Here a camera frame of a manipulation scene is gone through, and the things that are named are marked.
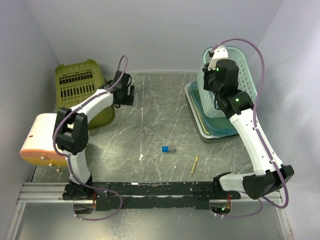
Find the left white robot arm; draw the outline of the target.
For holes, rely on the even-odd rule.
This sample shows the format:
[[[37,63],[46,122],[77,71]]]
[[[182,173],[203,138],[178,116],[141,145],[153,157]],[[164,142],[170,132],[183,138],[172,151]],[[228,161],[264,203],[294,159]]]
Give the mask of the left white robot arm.
[[[53,148],[65,157],[69,170],[69,182],[62,194],[64,200],[86,200],[93,195],[93,178],[85,154],[88,124],[107,107],[133,105],[134,91],[132,76],[118,70],[114,78],[101,85],[92,96],[72,108],[62,107],[57,111]]]

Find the olive green plastic tub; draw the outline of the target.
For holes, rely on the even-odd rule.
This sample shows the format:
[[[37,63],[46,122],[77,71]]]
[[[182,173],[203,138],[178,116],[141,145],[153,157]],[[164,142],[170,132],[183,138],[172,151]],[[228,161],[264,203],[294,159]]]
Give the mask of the olive green plastic tub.
[[[96,61],[64,65],[55,69],[56,108],[76,106],[92,96],[105,83]]]

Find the blue transparent plastic tub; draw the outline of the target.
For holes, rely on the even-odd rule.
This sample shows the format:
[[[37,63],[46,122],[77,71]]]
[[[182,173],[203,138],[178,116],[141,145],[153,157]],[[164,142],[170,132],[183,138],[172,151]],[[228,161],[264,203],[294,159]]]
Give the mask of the blue transparent plastic tub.
[[[236,136],[237,130],[226,118],[222,112],[216,117],[208,117],[203,110],[198,85],[196,82],[189,84],[186,87],[189,100],[192,104],[193,110],[197,115],[198,122],[204,134],[209,134],[217,138]]]

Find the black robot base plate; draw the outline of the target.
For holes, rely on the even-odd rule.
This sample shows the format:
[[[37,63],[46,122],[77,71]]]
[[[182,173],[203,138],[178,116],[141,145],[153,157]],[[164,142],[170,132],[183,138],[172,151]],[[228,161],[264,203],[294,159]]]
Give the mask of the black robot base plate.
[[[63,200],[94,200],[97,211],[153,208],[209,210],[210,201],[239,200],[237,191],[222,190],[214,181],[185,182],[93,182],[92,188],[68,183]]]

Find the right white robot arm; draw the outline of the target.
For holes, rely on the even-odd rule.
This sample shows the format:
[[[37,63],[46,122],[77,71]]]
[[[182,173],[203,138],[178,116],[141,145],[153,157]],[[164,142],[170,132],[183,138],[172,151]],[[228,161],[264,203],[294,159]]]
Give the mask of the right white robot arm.
[[[238,132],[252,163],[253,173],[224,173],[216,177],[212,193],[223,199],[230,191],[243,192],[251,199],[262,198],[285,186],[294,175],[273,151],[261,125],[254,117],[250,95],[239,89],[239,68],[231,59],[219,59],[214,68],[205,64],[204,90],[213,93],[213,102]]]

